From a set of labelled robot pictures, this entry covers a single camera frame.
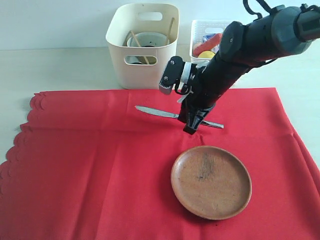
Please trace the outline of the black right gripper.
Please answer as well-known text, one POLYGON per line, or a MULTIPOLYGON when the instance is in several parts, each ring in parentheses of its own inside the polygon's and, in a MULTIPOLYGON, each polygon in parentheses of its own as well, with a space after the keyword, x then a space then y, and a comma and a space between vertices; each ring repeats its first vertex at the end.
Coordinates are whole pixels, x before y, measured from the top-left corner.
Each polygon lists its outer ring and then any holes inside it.
POLYGON ((216 101, 249 70, 246 64, 228 62, 216 54, 199 70, 191 86, 193 93, 180 105, 178 120, 185 124, 183 131, 193 135, 216 101))

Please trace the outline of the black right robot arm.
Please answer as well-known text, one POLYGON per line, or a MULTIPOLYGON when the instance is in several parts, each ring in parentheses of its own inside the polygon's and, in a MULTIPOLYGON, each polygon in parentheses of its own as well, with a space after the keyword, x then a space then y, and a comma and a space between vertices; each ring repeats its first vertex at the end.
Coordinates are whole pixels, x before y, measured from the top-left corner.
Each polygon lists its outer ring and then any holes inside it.
POLYGON ((283 57, 305 52, 320 37, 320 8, 279 5, 270 8, 259 1, 268 15, 243 25, 233 21, 224 30, 219 50, 203 66, 183 64, 184 83, 178 120, 192 135, 214 108, 217 100, 244 74, 283 57))

